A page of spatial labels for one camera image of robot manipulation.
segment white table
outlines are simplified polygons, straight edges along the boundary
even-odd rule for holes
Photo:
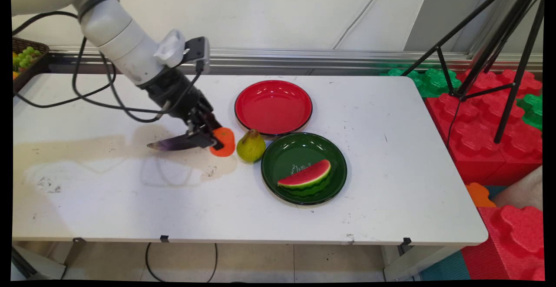
[[[328,138],[344,154],[347,181],[332,200],[289,204],[266,188],[260,163],[236,154],[146,147],[183,134],[179,119],[144,124],[84,101],[37,109],[14,98],[12,238],[390,245],[383,250],[387,280],[488,238],[411,79],[202,76],[196,86],[238,140],[245,129],[235,98],[266,79],[306,90],[314,109],[302,131]],[[82,93],[106,83],[105,75],[78,78]],[[126,105],[158,109],[125,77],[115,85]],[[21,93],[40,104],[75,97],[64,74],[36,76]],[[110,89],[91,98],[117,105]],[[399,257],[394,249],[403,238],[419,247]]]

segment pear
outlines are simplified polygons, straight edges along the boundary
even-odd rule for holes
[[[266,149],[266,143],[256,129],[250,129],[238,142],[238,156],[246,162],[255,162]]]

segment carrot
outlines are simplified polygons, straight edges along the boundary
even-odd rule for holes
[[[224,147],[220,150],[216,150],[210,147],[210,152],[217,157],[228,157],[234,153],[236,150],[236,141],[234,139],[234,133],[231,129],[227,127],[220,127],[214,130],[214,137],[216,137]]]

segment basket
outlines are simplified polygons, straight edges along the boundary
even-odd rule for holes
[[[13,80],[13,89],[15,92],[19,92],[35,75],[48,72],[48,52],[50,49],[47,45],[33,42],[31,40],[22,40],[21,38],[12,37],[12,51],[14,53],[20,53],[28,46],[40,51],[40,56],[33,65],[28,67]]]

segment floor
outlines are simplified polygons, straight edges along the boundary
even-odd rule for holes
[[[155,281],[145,243],[79,243],[64,279]],[[207,281],[214,244],[154,243],[149,265],[165,281]],[[339,283],[384,281],[380,246],[218,244],[211,282]]]

